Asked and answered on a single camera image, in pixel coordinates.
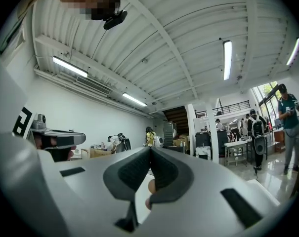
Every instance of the fluorescent light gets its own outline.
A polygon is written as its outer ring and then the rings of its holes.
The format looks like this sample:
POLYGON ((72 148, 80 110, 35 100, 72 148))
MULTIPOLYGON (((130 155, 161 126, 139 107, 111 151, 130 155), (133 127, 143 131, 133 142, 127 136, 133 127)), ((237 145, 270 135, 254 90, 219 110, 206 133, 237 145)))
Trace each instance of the fluorescent light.
POLYGON ((233 53, 233 44, 232 42, 226 41, 224 44, 224 80, 229 79, 230 68, 232 65, 232 53, 233 53))
POLYGON ((134 101, 134 102, 136 102, 136 103, 138 103, 138 104, 141 105, 141 106, 147 106, 147 105, 144 104, 143 102, 138 101, 137 99, 131 97, 130 95, 128 95, 128 94, 126 94, 126 93, 124 93, 123 96, 126 97, 126 98, 128 98, 128 99, 130 99, 130 100, 132 100, 132 101, 134 101))
POLYGON ((296 45, 293 48, 292 54, 287 62, 287 66, 294 61, 296 55, 298 54, 298 51, 299 51, 299 38, 297 39, 296 45))
POLYGON ((66 69, 69 69, 69 70, 71 70, 71 71, 79 74, 80 76, 83 76, 83 77, 87 77, 88 76, 88 73, 86 71, 84 71, 84 70, 82 70, 80 68, 75 67, 74 65, 70 64, 69 62, 66 62, 66 61, 63 61, 63 60, 59 59, 56 56, 54 56, 52 58, 52 61, 54 63, 57 63, 60 66, 63 66, 66 69))

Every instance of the cap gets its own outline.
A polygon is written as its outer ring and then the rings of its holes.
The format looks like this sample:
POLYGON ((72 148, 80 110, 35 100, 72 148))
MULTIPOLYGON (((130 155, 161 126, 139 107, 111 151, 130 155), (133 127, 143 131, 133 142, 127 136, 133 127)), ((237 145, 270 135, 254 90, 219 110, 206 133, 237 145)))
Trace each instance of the cap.
POLYGON ((280 91, 281 94, 287 92, 287 88, 283 83, 279 85, 279 91, 280 91))

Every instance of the staircase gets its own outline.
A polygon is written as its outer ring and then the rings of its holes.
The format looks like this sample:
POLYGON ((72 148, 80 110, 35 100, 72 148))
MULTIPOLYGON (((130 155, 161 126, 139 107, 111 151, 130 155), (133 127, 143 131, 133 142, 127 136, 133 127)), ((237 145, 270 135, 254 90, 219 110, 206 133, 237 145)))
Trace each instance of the staircase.
POLYGON ((179 135, 189 134, 187 111, 184 106, 164 111, 164 114, 169 122, 176 123, 179 135))

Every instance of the metal railing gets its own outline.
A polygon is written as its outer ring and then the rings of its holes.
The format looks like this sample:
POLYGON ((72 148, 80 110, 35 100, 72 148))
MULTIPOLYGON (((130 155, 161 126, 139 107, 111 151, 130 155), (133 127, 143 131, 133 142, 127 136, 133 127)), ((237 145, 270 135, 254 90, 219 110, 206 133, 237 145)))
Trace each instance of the metal railing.
MULTIPOLYGON (((215 108, 215 109, 213 109, 213 115, 214 116, 219 116, 219 115, 223 115, 223 114, 228 114, 228 113, 233 113, 233 112, 245 110, 247 108, 250 108, 249 100, 244 101, 244 102, 240 102, 240 103, 237 103, 237 104, 233 104, 233 105, 228 105, 228 106, 215 108)), ((207 114, 207 111, 202 111, 202 112, 196 112, 195 116, 197 118, 207 118, 208 114, 207 114)))

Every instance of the floor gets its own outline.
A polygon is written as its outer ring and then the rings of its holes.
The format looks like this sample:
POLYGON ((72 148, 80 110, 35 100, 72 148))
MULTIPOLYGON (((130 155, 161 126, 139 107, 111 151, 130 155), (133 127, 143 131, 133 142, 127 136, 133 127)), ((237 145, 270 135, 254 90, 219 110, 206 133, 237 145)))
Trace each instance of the floor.
POLYGON ((294 162, 294 152, 287 175, 283 174, 284 161, 284 152, 269 155, 268 160, 265 160, 264 157, 262 170, 258 171, 258 177, 255 175, 253 165, 249 163, 247 166, 243 163, 239 163, 237 166, 231 164, 227 168, 246 181, 257 178, 280 203, 283 203, 289 199, 297 178, 297 172, 291 170, 294 162))

